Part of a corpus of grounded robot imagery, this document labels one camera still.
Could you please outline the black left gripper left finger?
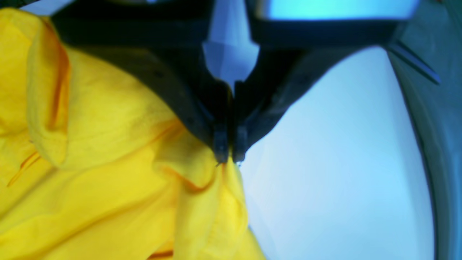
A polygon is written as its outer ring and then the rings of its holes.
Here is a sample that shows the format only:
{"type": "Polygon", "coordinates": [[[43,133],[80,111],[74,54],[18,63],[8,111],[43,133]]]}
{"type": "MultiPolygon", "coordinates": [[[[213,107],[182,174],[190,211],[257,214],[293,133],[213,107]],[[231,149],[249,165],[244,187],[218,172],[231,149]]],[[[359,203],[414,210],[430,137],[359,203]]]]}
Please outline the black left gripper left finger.
{"type": "Polygon", "coordinates": [[[64,43],[107,61],[155,92],[183,125],[229,159],[229,101],[206,66],[213,0],[75,0],[51,16],[64,43]]]}

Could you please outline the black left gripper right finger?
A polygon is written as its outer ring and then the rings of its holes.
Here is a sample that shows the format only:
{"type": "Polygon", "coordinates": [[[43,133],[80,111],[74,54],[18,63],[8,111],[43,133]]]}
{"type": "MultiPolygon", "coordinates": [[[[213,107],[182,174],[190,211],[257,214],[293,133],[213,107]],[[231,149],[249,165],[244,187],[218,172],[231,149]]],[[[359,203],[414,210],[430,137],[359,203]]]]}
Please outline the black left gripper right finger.
{"type": "Polygon", "coordinates": [[[392,46],[409,19],[394,0],[246,0],[256,64],[235,83],[232,158],[245,159],[333,66],[358,51],[392,46]]]}

